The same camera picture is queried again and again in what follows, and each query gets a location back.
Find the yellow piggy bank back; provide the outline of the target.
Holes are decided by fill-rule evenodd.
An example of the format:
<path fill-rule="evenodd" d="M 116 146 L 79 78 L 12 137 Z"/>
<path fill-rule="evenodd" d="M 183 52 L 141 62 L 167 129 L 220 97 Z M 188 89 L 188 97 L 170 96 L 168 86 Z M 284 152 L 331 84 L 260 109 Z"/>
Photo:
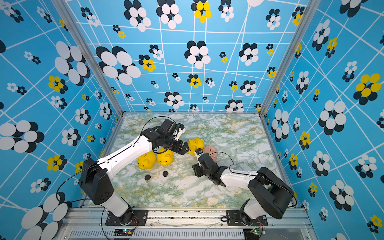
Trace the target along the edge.
<path fill-rule="evenodd" d="M 204 147 L 205 147 L 205 143 L 204 143 L 203 139 L 195 138 L 195 139 L 189 140 L 189 151 L 188 151 L 188 153 L 194 156 L 195 155 L 195 151 L 197 149 L 202 149 L 203 150 Z"/>

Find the yellow piggy bank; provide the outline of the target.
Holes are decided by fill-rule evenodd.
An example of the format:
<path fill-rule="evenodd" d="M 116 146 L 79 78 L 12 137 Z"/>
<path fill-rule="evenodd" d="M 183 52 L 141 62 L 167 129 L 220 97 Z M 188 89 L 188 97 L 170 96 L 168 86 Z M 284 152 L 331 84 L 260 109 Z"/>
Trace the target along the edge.
<path fill-rule="evenodd" d="M 141 170 L 150 170 L 156 163 L 156 154 L 150 151 L 140 157 L 138 157 L 138 167 Z"/>
<path fill-rule="evenodd" d="M 189 140 L 189 151 L 188 151 L 188 153 L 194 156 L 195 155 L 195 151 L 197 149 L 202 149 L 203 150 L 204 147 L 205 147 L 205 143 L 204 143 L 203 139 L 195 138 L 195 139 Z"/>
<path fill-rule="evenodd" d="M 173 163 L 174 153 L 171 150 L 161 148 L 157 154 L 157 162 L 161 166 L 168 166 Z"/>

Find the yellow piggy bank front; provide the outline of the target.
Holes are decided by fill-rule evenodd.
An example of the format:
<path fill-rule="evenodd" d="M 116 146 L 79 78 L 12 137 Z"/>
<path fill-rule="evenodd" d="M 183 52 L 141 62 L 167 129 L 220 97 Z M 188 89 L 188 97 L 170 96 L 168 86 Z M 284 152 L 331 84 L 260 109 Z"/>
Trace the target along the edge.
<path fill-rule="evenodd" d="M 140 157 L 138 157 L 138 167 L 141 170 L 150 170 L 156 163 L 156 154 L 150 151 Z"/>

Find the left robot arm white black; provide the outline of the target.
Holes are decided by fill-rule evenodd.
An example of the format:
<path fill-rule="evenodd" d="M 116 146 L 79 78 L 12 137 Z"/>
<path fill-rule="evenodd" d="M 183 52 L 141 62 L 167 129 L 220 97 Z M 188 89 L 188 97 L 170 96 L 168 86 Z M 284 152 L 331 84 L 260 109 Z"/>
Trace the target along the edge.
<path fill-rule="evenodd" d="M 134 218 L 133 208 L 115 192 L 111 180 L 131 162 L 152 150 L 164 148 L 185 155 L 189 144 L 180 140 L 185 130 L 183 124 L 166 118 L 161 126 L 141 130 L 135 140 L 114 153 L 97 161 L 86 160 L 80 172 L 80 188 L 95 205 L 104 207 L 116 217 L 120 225 L 128 225 Z"/>

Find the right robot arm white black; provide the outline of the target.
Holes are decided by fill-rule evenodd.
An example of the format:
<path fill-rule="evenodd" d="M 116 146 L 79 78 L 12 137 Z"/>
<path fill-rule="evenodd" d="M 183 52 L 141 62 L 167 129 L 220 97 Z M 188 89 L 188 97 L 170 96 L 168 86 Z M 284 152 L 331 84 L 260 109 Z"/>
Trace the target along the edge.
<path fill-rule="evenodd" d="M 201 149 L 195 151 L 195 156 L 198 163 L 193 169 L 198 178 L 206 176 L 217 186 L 248 189 L 253 194 L 254 198 L 248 199 L 235 217 L 247 226 L 266 214 L 280 220 L 294 198 L 293 190 L 268 168 L 262 167 L 255 174 L 235 172 L 219 166 Z"/>

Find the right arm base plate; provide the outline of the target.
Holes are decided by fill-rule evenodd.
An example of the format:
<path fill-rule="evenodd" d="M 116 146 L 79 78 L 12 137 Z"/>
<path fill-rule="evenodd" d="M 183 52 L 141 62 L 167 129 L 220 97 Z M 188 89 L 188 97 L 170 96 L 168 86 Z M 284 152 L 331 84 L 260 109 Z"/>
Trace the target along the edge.
<path fill-rule="evenodd" d="M 256 219 L 251 219 L 241 210 L 226 210 L 227 224 L 230 227 L 267 227 L 268 220 L 266 215 Z"/>

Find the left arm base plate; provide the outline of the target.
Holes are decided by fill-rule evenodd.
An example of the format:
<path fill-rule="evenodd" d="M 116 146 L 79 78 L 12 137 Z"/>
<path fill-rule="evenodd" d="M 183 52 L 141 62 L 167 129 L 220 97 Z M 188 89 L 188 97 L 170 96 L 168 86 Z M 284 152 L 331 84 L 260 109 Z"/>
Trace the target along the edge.
<path fill-rule="evenodd" d="M 106 226 L 145 226 L 148 219 L 148 210 L 131 210 L 121 217 L 108 211 Z"/>

